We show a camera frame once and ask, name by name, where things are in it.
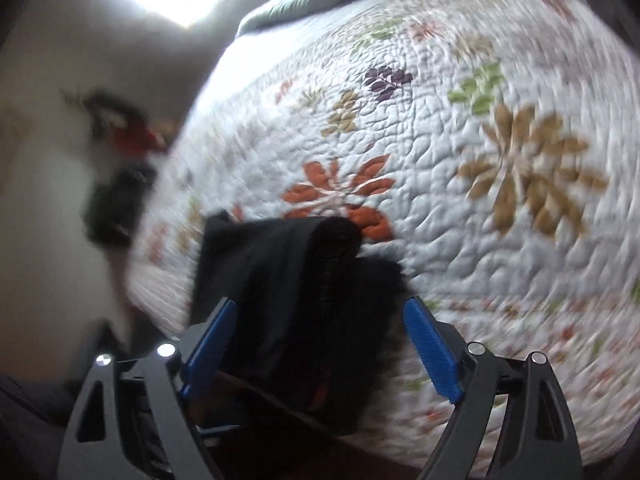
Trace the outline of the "wooden coat rack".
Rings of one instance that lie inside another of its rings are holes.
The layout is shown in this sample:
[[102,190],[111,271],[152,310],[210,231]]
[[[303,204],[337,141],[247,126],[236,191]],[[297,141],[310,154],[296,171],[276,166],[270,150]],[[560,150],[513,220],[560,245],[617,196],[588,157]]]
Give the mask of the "wooden coat rack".
[[165,154],[167,143],[142,108],[110,90],[62,90],[61,99],[89,128],[96,182],[82,212],[86,237],[103,248],[127,248],[157,177],[152,157]]

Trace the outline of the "floral quilted bedspread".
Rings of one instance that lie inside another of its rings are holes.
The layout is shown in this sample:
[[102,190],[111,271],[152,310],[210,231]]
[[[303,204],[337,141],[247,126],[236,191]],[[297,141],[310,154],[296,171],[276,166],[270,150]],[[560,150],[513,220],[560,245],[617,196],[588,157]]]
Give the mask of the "floral quilted bedspread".
[[186,326],[206,214],[338,214],[434,313],[544,352],[586,463],[639,418],[639,58],[579,0],[361,0],[228,47],[126,287]]

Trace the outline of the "black pants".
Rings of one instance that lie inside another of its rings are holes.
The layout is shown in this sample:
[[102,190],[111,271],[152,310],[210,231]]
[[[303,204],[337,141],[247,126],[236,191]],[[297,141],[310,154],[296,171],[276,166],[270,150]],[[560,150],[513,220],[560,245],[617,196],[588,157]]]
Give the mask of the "black pants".
[[355,432],[382,368],[404,291],[400,265],[361,255],[342,217],[236,223],[207,218],[191,323],[227,297],[238,306],[221,369],[332,434]]

